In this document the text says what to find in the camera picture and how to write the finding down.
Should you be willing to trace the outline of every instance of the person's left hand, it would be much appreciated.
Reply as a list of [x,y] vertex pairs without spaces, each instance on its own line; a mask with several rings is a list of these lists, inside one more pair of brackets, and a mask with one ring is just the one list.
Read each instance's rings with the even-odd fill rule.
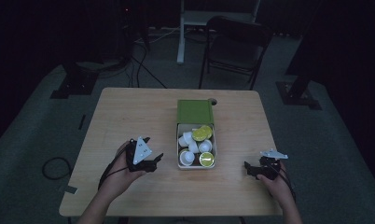
[[[125,148],[129,144],[129,141],[125,142],[119,149],[116,155]],[[127,167],[126,162],[126,152],[121,153],[118,159],[115,161],[112,169],[109,171],[109,174],[113,172]],[[116,199],[120,194],[122,194],[126,189],[130,186],[130,184],[136,180],[138,177],[145,175],[146,171],[137,171],[137,172],[130,172],[129,169],[125,169],[119,172],[116,172],[110,175],[104,183],[101,185],[99,189],[99,193],[103,194],[103,196],[112,202]]]

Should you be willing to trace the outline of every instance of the yellow lid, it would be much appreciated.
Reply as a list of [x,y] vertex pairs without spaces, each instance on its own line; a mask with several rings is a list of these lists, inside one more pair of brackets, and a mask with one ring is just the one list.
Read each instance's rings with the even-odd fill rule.
[[207,136],[208,133],[201,128],[193,131],[193,134],[191,135],[191,137],[198,142],[204,141],[207,138]]
[[207,139],[211,138],[213,131],[212,131],[212,128],[210,126],[208,126],[208,125],[202,125],[200,127],[200,129],[205,130],[205,132],[207,133]]
[[214,164],[214,155],[210,152],[204,152],[199,157],[200,164],[205,167],[212,166]]

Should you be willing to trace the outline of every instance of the wooden table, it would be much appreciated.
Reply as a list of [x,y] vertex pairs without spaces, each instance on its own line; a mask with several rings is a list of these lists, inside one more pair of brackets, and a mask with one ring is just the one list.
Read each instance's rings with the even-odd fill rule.
[[[178,99],[215,98],[217,157],[214,169],[182,171],[177,166]],[[108,216],[199,217],[281,215],[260,181],[243,162],[258,165],[259,151],[275,149],[262,103],[255,91],[123,89],[103,90],[65,192],[60,214],[80,216],[97,191],[118,147],[138,136],[151,139],[158,169],[136,180],[115,199]]]

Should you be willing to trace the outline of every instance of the green box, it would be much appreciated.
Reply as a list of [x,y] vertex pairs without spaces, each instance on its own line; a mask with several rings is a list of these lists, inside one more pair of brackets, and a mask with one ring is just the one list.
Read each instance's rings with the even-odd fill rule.
[[214,124],[209,100],[178,100],[178,124]]
[[[178,167],[181,170],[200,170],[214,168],[217,149],[212,102],[210,100],[178,100],[176,122],[176,158]],[[204,167],[194,163],[190,166],[182,165],[179,162],[179,152],[186,148],[179,146],[178,139],[183,135],[183,133],[199,129],[202,125],[208,125],[213,130],[212,137],[209,140],[213,145],[211,153],[214,155],[215,161],[209,167]]]

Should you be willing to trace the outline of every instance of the black cable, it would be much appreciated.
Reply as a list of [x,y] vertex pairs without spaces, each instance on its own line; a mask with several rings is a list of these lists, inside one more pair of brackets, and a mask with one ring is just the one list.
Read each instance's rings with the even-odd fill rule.
[[158,79],[158,78],[156,78],[143,64],[142,64],[142,67],[143,68],[145,68],[145,70],[153,77],[153,78],[155,78],[158,82],[159,82],[159,84],[162,86],[162,87],[164,87],[164,89],[167,89],[167,87]]
[[105,179],[107,179],[110,175],[113,175],[113,174],[115,174],[115,173],[117,173],[117,172],[120,172],[120,171],[124,171],[124,170],[127,169],[127,168],[129,168],[129,167],[126,166],[126,167],[124,167],[124,168],[118,169],[118,170],[116,170],[116,171],[110,173],[109,175],[107,175]]
[[[135,69],[134,63],[132,63],[132,76],[134,74],[134,69]],[[130,77],[129,74],[127,73],[127,71],[126,71],[126,76],[129,78],[129,86],[128,87],[132,88],[133,87],[133,85],[132,85],[132,76]]]
[[115,158],[114,158],[114,161],[116,161],[117,160],[117,158],[124,152],[126,150],[126,148],[124,147],[121,151],[119,151],[118,152],[118,154],[115,156]]
[[108,65],[107,67],[97,68],[97,69],[91,69],[83,66],[79,66],[82,71],[89,72],[89,73],[102,73],[102,72],[113,72],[118,71],[122,68],[127,69],[128,64],[131,62],[130,58],[122,58],[119,59],[118,63]]
[[[60,176],[50,176],[48,174],[46,174],[46,166],[51,162],[51,161],[56,161],[56,160],[61,160],[61,161],[64,161],[66,163],[66,165],[68,166],[68,173],[64,174],[64,175],[60,175]],[[47,179],[50,179],[50,180],[58,180],[58,179],[62,179],[68,175],[72,175],[72,167],[71,167],[71,164],[68,162],[68,160],[66,160],[65,158],[63,157],[55,157],[55,158],[51,158],[50,160],[46,161],[43,165],[42,165],[42,175],[47,178]]]
[[280,169],[281,169],[282,171],[284,171],[284,173],[285,173],[285,175],[286,175],[286,179],[288,179],[288,180],[289,180],[289,183],[290,183],[290,178],[289,178],[289,175],[287,174],[286,170],[284,170],[284,169],[281,168],[281,167],[280,167]]
[[[110,67],[112,66],[115,66],[114,68],[110,68],[108,67],[107,69],[98,69],[97,70],[97,73],[99,73],[100,75],[98,76],[98,78],[109,78],[109,77],[115,77],[123,72],[125,72],[130,64],[132,64],[132,61],[131,60],[128,60],[127,62],[125,62],[125,64],[123,66],[118,66],[118,64],[115,64],[115,65],[111,65]],[[116,72],[116,73],[113,73],[113,74],[101,74],[103,72]]]
[[142,60],[141,62],[139,63],[139,66],[138,66],[138,70],[137,70],[137,87],[139,88],[139,70],[141,69],[141,66],[143,66],[143,62],[144,62],[144,59],[146,57],[146,48],[144,48],[144,46],[142,45],[139,45],[139,44],[136,44],[138,46],[140,46],[143,50],[144,50],[144,57],[142,57]]
[[270,166],[270,168],[274,171],[274,172],[276,172],[277,173],[277,175],[278,176],[280,176],[283,180],[284,180],[284,182],[287,184],[287,186],[291,189],[291,185],[290,185],[290,182],[283,176],[283,175],[281,175],[281,173],[280,172],[278,172],[271,164],[268,164],[269,166]]

